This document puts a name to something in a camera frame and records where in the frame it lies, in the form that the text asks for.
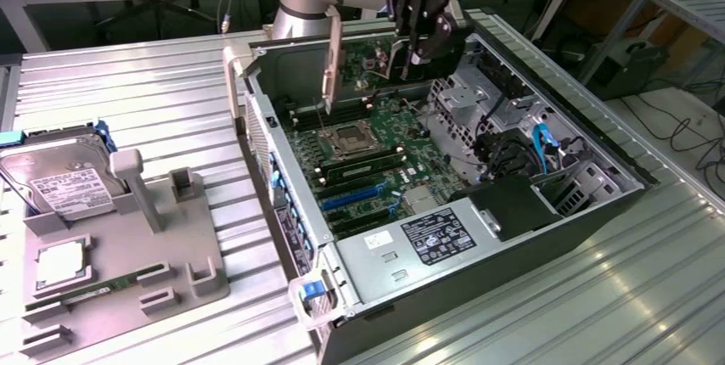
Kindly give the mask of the graphics card with metal bracket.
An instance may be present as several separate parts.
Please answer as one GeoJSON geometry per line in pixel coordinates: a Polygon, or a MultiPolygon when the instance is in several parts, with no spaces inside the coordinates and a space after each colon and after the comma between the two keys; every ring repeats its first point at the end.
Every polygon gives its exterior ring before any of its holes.
{"type": "Polygon", "coordinates": [[[410,21],[396,25],[392,34],[344,41],[340,14],[334,7],[326,10],[332,21],[322,81],[327,113],[348,90],[364,93],[428,81],[449,76],[458,67],[473,31],[459,2],[451,0],[437,16],[410,7],[403,12],[410,21]]]}

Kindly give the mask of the silver disk bay cage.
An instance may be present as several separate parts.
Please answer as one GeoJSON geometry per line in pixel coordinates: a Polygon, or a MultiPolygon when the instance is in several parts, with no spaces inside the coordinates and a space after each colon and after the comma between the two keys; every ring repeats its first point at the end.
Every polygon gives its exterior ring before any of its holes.
{"type": "Polygon", "coordinates": [[[430,104],[437,120],[446,126],[474,130],[497,102],[497,94],[469,87],[453,78],[437,79],[430,86],[430,104]]]}

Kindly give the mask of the green motherboard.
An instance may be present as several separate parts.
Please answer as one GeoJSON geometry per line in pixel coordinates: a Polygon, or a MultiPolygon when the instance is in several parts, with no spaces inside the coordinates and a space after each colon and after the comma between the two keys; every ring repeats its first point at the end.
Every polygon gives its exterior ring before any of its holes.
{"type": "Polygon", "coordinates": [[[445,205],[451,195],[467,186],[453,168],[451,156],[434,143],[426,125],[428,120],[430,114],[420,105],[411,104],[403,98],[378,95],[343,106],[331,115],[316,109],[304,112],[290,109],[283,114],[282,127],[296,163],[310,185],[314,203],[336,239],[348,238],[445,205]],[[339,159],[320,142],[318,134],[326,127],[359,120],[370,123],[378,147],[339,159]],[[318,182],[315,169],[319,166],[398,146],[407,155],[400,167],[331,186],[318,182]],[[380,183],[386,186],[378,197],[328,211],[320,209],[326,200],[380,183]]]}

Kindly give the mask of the CPU socket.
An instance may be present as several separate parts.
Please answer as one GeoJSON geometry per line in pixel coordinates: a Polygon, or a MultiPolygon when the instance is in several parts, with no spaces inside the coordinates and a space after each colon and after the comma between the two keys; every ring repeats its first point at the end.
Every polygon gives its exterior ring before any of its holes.
{"type": "Polygon", "coordinates": [[[371,131],[370,123],[364,120],[326,127],[318,136],[320,142],[332,151],[332,156],[339,159],[378,147],[378,139],[371,131]]]}

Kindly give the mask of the black box device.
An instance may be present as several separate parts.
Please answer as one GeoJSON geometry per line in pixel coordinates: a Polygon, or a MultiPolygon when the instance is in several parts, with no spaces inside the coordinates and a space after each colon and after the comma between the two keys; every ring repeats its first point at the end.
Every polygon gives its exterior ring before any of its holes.
{"type": "Polygon", "coordinates": [[[667,59],[666,47],[638,37],[622,39],[609,50],[587,83],[591,92],[601,101],[638,93],[667,59]]]}

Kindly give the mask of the installed RAM stick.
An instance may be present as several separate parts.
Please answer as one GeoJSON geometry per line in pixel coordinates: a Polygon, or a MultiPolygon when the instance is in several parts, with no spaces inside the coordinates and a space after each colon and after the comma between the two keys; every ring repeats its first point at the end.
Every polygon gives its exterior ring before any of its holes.
{"type": "Polygon", "coordinates": [[[356,178],[400,167],[404,164],[406,159],[406,150],[398,146],[384,151],[355,157],[354,159],[319,166],[315,169],[318,182],[323,186],[346,183],[356,178]]]}

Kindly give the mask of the blue expansion slot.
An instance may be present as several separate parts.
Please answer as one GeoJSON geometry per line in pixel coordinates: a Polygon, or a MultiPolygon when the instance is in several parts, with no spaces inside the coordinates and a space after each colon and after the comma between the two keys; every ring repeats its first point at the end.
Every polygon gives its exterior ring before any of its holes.
{"type": "Polygon", "coordinates": [[[344,196],[340,196],[336,199],[326,200],[320,205],[320,209],[323,211],[328,211],[328,210],[340,208],[342,206],[354,204],[355,202],[363,201],[366,199],[375,198],[382,194],[384,186],[386,184],[380,183],[372,187],[354,191],[352,193],[344,196]]]}

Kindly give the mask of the black fan shroud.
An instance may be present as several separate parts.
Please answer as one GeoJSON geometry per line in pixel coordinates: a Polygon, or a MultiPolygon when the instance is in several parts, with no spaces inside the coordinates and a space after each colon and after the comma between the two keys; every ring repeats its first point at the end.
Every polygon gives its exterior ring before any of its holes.
{"type": "Polygon", "coordinates": [[[497,224],[501,241],[547,227],[562,220],[533,189],[531,180],[511,175],[482,182],[465,191],[478,211],[486,211],[497,224]]]}

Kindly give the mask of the grey power supply unit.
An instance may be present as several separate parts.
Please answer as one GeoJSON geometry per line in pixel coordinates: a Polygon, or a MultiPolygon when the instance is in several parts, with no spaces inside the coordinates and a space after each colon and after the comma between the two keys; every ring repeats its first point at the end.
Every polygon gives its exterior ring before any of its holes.
{"type": "Polygon", "coordinates": [[[469,199],[336,243],[359,301],[375,306],[470,267],[503,249],[469,199]]]}

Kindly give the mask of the open black PC case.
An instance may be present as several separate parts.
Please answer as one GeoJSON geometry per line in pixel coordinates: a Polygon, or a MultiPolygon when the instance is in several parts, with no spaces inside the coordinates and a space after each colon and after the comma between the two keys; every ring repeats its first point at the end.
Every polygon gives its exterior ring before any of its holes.
{"type": "MultiPolygon", "coordinates": [[[[586,86],[495,15],[474,13],[473,21],[458,67],[438,79],[453,78],[497,94],[474,130],[437,120],[430,104],[437,79],[364,93],[348,90],[327,113],[322,103],[326,38],[234,42],[224,47],[242,146],[280,254],[288,302],[310,333],[318,365],[342,363],[412,333],[431,336],[439,319],[571,253],[657,184],[606,134],[610,113],[586,86]],[[434,143],[451,156],[453,168],[467,182],[445,205],[469,199],[469,187],[521,175],[562,220],[506,241],[498,239],[503,249],[493,256],[402,297],[366,306],[336,248],[343,239],[334,237],[314,203],[282,116],[291,109],[331,115],[372,95],[403,98],[430,114],[426,125],[434,143]]],[[[478,212],[497,238],[493,217],[478,212]]]]}

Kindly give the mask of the hard disk with blue carrier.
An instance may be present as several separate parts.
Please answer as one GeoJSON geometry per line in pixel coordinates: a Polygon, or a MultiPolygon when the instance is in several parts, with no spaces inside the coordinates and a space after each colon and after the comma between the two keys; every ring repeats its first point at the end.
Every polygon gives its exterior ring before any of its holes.
{"type": "Polygon", "coordinates": [[[65,221],[115,209],[127,186],[109,170],[116,145],[108,124],[95,120],[55,130],[0,132],[0,178],[35,215],[65,221]]]}

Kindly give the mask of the grey parts rack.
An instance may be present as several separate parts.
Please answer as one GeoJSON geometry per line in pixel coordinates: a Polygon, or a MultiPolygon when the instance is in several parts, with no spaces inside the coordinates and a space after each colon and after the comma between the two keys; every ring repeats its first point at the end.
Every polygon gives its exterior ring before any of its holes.
{"type": "Polygon", "coordinates": [[[143,178],[144,163],[135,149],[109,156],[109,170],[127,186],[112,199],[115,209],[65,221],[55,212],[35,215],[19,197],[0,228],[9,243],[0,262],[9,269],[0,303],[0,340],[16,357],[33,363],[53,360],[164,318],[220,299],[230,287],[214,231],[210,206],[198,174],[185,168],[155,181],[143,178]],[[40,249],[81,240],[91,278],[36,290],[40,249]],[[55,303],[29,312],[25,303],[131,274],[160,263],[127,289],[73,304],[55,303]]]}

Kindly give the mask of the green RAM stick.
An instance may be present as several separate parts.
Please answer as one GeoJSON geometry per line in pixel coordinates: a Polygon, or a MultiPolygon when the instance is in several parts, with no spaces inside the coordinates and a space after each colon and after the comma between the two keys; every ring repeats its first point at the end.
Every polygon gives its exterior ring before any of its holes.
{"type": "Polygon", "coordinates": [[[119,291],[121,289],[127,289],[128,287],[139,283],[140,276],[147,275],[160,270],[161,268],[163,265],[157,263],[147,268],[139,269],[131,274],[125,274],[117,278],[101,281],[99,284],[84,286],[80,289],[61,292],[33,302],[25,303],[24,309],[27,312],[29,312],[57,302],[64,304],[73,304],[75,302],[88,300],[96,296],[119,291]]]}

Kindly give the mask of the CPU chip silver lid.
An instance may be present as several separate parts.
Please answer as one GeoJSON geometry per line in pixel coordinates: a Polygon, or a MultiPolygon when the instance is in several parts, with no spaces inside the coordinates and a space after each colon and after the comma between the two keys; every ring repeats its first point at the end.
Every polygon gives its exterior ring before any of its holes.
{"type": "Polygon", "coordinates": [[[40,249],[36,258],[35,289],[91,278],[93,269],[85,261],[85,243],[81,240],[40,249]]]}

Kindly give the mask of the metal slat shelf frame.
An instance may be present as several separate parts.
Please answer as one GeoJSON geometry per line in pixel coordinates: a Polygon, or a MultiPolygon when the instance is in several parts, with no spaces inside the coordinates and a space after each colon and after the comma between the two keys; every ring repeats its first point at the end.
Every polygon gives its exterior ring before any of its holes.
{"type": "Polygon", "coordinates": [[[583,65],[578,76],[582,85],[586,85],[593,78],[609,50],[623,36],[626,28],[646,3],[653,3],[725,46],[725,0],[631,0],[601,47],[583,65]]]}

